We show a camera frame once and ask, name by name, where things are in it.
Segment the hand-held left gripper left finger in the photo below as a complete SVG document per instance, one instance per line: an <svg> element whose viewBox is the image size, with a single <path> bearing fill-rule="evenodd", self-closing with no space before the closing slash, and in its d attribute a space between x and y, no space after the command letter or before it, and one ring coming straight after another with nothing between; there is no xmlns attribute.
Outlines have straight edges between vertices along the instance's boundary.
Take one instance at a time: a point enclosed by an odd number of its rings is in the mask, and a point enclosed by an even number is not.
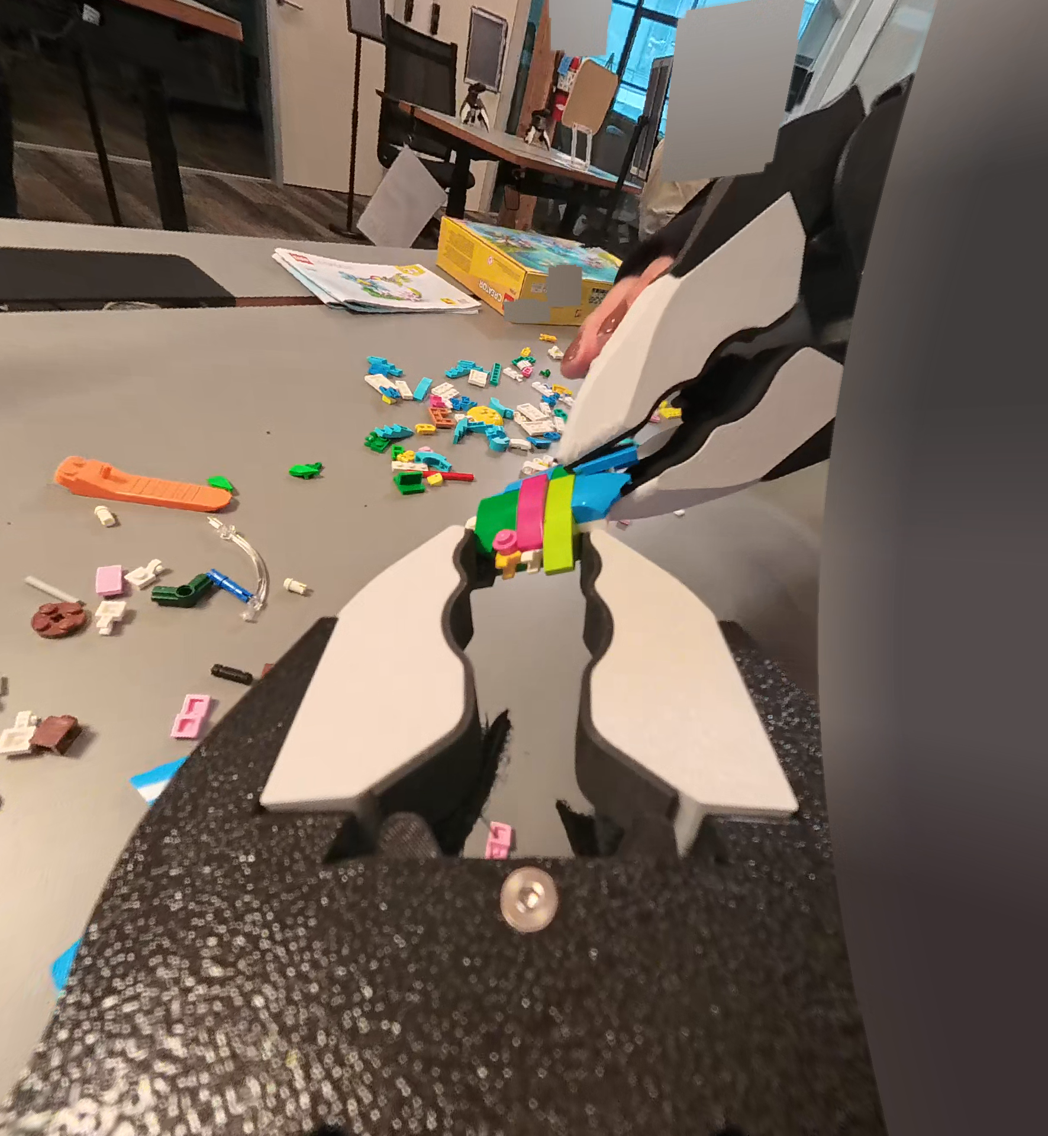
<svg viewBox="0 0 1048 1136"><path fill-rule="evenodd" d="M260 797L271 815L451 820L479 780L473 532L446 527L336 617Z"/></svg>

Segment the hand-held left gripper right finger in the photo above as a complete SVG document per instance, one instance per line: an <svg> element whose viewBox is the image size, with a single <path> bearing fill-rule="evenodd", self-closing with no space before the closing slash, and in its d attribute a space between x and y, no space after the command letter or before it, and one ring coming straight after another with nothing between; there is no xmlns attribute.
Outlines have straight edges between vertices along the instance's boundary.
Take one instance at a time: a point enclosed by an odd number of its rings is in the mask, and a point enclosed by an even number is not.
<svg viewBox="0 0 1048 1136"><path fill-rule="evenodd" d="M709 818L785 821L799 802L726 634L690 588L607 531L582 541L588 665L577 785L630 836L687 857Z"/></svg>

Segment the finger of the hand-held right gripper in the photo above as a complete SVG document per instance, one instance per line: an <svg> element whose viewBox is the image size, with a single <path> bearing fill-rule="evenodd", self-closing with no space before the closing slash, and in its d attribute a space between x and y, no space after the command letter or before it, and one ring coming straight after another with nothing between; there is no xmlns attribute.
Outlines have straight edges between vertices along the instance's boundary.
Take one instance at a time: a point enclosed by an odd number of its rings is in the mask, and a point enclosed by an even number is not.
<svg viewBox="0 0 1048 1136"><path fill-rule="evenodd" d="M783 193L701 264L646 286L578 389L563 463L630 436L664 396L699 377L716 348L791 312L804 248L799 211Z"/></svg>
<svg viewBox="0 0 1048 1136"><path fill-rule="evenodd" d="M761 364L741 410L617 502L619 518L649 518L733 495L765 477L835 421L844 367L815 348Z"/></svg>

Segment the multicoloured lego model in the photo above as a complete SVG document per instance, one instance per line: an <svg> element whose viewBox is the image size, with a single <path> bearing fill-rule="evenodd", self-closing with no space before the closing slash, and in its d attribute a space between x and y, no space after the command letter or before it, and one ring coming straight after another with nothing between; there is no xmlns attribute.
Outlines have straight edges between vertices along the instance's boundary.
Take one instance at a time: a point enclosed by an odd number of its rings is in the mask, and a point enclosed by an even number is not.
<svg viewBox="0 0 1048 1136"><path fill-rule="evenodd" d="M525 476L478 506L472 531L493 573L571 573L582 534L607 523L640 457L632 441L572 468Z"/></svg>

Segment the transparent curved lego piece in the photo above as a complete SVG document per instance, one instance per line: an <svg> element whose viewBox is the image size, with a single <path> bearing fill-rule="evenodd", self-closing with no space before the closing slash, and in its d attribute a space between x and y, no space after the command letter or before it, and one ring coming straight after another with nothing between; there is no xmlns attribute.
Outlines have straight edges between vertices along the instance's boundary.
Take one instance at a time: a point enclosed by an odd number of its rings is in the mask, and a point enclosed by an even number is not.
<svg viewBox="0 0 1048 1136"><path fill-rule="evenodd" d="M270 575L267 563L262 556L250 543L248 537L241 534L234 525L225 524L213 515L208 515L206 519L220 540L230 543L234 548L238 548L238 550L246 556L248 560L251 562L253 571L255 573L255 583L254 588L248 590L253 593L254 599L249 603L242 602L244 605L242 619L244 623L253 624L262 613L269 594Z"/></svg>

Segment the yellow lego box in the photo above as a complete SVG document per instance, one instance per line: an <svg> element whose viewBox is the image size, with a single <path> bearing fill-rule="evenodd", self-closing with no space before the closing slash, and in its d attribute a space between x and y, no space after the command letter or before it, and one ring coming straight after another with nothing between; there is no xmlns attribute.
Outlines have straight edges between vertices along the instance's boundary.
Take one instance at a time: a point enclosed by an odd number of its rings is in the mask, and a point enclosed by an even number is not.
<svg viewBox="0 0 1048 1136"><path fill-rule="evenodd" d="M443 217L436 264L508 321L577 327L600 308L620 262L602 248Z"/></svg>

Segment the pile of loose lego pieces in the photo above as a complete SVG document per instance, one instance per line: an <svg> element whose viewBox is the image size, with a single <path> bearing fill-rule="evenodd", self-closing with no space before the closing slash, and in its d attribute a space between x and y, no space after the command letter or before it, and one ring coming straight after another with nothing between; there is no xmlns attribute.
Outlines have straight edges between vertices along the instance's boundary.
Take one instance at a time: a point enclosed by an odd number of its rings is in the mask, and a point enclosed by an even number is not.
<svg viewBox="0 0 1048 1136"><path fill-rule="evenodd" d="M498 498L515 499L528 481L575 475L578 517L596 520L614 510L631 484L636 460L649 453L627 437L602 457L563 468L557 446L575 408L575 390L553 381L530 348L513 360L461 359L433 375L406 374L382 354L364 358L363 381L385 419L362 441L369 466L353 479L361 504L419 498L446 500L476 511Z"/></svg>

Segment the lego instruction booklets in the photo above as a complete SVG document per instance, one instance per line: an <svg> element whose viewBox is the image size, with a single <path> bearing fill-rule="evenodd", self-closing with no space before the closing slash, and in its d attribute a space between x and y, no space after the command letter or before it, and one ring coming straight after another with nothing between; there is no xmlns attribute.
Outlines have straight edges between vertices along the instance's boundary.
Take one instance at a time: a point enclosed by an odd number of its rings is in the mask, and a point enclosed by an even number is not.
<svg viewBox="0 0 1048 1136"><path fill-rule="evenodd" d="M276 248L273 259L330 308L364 315L467 314L481 308L478 299L421 264L351 264L288 248Z"/></svg>

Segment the blue and white paper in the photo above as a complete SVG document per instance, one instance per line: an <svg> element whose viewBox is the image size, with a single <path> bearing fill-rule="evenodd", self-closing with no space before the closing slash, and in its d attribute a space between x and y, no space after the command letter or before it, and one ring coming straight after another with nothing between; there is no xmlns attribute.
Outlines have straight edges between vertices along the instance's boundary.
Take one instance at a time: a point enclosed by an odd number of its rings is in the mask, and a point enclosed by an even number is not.
<svg viewBox="0 0 1048 1136"><path fill-rule="evenodd" d="M164 791L168 788L185 762L188 761L188 754L181 755L177 759L146 769L145 772L134 774L129 778L129 785L143 799L146 805L152 805L164 794Z"/></svg>

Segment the cork board on stand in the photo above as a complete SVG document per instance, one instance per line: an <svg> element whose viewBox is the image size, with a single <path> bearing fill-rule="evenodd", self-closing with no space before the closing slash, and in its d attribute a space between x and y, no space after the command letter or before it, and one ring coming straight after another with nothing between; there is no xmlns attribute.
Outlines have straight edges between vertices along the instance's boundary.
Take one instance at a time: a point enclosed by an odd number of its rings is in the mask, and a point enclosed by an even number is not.
<svg viewBox="0 0 1048 1136"><path fill-rule="evenodd" d="M578 168L588 169L592 165L593 142L602 133L617 87L614 72L593 59L582 58L560 120L570 132L569 158Z"/></svg>

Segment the wooden desk with black legs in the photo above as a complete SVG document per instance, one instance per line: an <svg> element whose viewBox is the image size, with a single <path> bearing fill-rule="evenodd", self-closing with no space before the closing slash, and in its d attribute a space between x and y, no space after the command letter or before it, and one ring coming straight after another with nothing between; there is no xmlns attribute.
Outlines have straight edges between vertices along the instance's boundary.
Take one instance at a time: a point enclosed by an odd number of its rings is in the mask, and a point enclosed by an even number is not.
<svg viewBox="0 0 1048 1136"><path fill-rule="evenodd" d="M393 97L388 101L446 139L454 157L453 173L446 184L446 216L456 220L466 216L472 162L496 162L495 187L511 187L522 197L561 202L563 214L557 235L562 239L573 236L576 222L585 209L603 209L607 218L613 218L624 195L642 194L642 181L630 178L627 166L614 176L590 164L575 162L557 150L531 147L515 135L468 126L456 117Z"/></svg>

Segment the orange brick separator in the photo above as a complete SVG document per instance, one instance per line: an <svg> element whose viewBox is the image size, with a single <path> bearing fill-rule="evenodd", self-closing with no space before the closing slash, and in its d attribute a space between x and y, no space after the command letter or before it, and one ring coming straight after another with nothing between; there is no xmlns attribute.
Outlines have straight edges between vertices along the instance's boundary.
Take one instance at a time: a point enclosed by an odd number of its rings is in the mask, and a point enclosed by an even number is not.
<svg viewBox="0 0 1048 1136"><path fill-rule="evenodd" d="M53 479L75 495L121 504L215 513L226 509L232 502L230 490L135 475L123 471L112 463L77 456L62 459Z"/></svg>

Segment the white paper sheet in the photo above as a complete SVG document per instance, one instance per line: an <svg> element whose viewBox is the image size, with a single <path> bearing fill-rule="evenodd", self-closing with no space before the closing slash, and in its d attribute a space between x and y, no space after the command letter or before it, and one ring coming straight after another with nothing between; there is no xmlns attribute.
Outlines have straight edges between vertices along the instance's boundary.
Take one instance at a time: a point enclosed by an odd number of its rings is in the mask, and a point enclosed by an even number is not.
<svg viewBox="0 0 1048 1136"><path fill-rule="evenodd" d="M409 147L399 150L357 222L374 247L411 248L447 204L446 187Z"/></svg>

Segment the black sign stand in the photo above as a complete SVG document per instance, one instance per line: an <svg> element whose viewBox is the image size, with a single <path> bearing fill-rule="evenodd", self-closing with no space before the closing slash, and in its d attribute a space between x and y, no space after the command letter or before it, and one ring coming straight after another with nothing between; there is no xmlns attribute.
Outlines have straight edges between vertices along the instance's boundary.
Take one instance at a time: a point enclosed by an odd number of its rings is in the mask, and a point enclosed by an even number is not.
<svg viewBox="0 0 1048 1136"><path fill-rule="evenodd" d="M358 130L360 117L360 85L362 69L362 44L364 40L385 43L386 11L384 1L347 1L347 31L354 41L354 59L351 87L351 112L349 132L349 165L346 187L346 218L342 225L332 226L332 231L342 239L361 242L364 237L357 229L357 166L358 166Z"/></svg>

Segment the dark wooden table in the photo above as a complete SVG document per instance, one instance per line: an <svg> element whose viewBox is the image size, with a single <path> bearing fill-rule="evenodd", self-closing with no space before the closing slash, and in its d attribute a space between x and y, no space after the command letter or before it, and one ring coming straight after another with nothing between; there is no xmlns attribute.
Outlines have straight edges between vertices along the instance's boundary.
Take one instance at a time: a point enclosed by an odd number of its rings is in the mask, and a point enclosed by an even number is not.
<svg viewBox="0 0 1048 1136"><path fill-rule="evenodd" d="M201 62L204 44L226 44L240 51L244 41L241 20L201 2L72 2L69 7L69 41L79 67L117 62L129 70L162 227L187 231L166 83L193 70L193 64Z"/></svg>

